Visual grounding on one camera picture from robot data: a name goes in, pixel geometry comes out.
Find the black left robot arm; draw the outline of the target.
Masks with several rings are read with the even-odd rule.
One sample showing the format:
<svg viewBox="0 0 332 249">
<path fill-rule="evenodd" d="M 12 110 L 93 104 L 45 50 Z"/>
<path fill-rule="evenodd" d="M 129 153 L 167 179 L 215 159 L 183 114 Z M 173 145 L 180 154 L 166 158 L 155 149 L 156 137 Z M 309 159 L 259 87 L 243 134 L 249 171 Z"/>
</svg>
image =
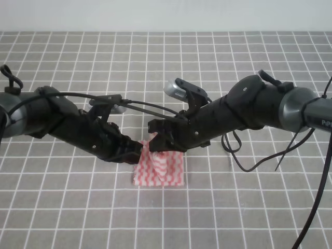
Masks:
<svg viewBox="0 0 332 249">
<path fill-rule="evenodd" d="M 139 162 L 142 144 L 108 122 L 110 114 L 123 112 L 121 95 L 64 93 L 51 86 L 22 92 L 23 82 L 7 65 L 1 73 L 9 80 L 1 93 L 1 138 L 51 135 L 106 162 Z"/>
</svg>

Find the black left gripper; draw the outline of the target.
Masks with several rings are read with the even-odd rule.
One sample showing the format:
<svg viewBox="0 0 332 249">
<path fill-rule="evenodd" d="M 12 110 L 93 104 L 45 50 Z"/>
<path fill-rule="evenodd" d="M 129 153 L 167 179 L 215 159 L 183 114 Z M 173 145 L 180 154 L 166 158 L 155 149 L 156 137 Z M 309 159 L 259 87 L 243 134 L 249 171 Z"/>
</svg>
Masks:
<svg viewBox="0 0 332 249">
<path fill-rule="evenodd" d="M 69 115 L 51 130 L 51 135 L 106 162 L 138 164 L 143 144 L 108 133 L 87 115 Z"/>
</svg>

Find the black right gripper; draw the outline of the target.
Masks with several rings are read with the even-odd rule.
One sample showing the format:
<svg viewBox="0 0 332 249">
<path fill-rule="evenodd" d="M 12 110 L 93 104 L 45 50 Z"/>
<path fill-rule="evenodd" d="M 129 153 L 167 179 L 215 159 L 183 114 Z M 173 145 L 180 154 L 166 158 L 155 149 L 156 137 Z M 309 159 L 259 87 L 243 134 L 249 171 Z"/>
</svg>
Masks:
<svg viewBox="0 0 332 249">
<path fill-rule="evenodd" d="M 148 122 L 148 133 L 157 133 L 149 142 L 150 152 L 176 149 L 186 152 L 197 147 L 208 147 L 213 138 L 213 111 L 211 108 L 201 108 L 186 122 L 153 119 Z"/>
</svg>

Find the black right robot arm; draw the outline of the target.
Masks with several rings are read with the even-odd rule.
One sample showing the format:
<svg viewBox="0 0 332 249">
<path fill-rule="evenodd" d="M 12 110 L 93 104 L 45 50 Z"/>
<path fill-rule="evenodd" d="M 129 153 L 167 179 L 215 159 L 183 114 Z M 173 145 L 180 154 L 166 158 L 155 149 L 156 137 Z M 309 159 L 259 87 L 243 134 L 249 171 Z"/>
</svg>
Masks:
<svg viewBox="0 0 332 249">
<path fill-rule="evenodd" d="M 292 82 L 280 82 L 264 71 L 243 78 L 223 97 L 211 101 L 196 85 L 180 78 L 164 92 L 189 108 L 181 121 L 154 119 L 148 123 L 154 138 L 152 152 L 186 152 L 207 147 L 210 141 L 235 130 L 259 130 L 265 126 L 289 132 L 308 128 L 331 130 L 331 99 L 319 98 Z"/>
</svg>

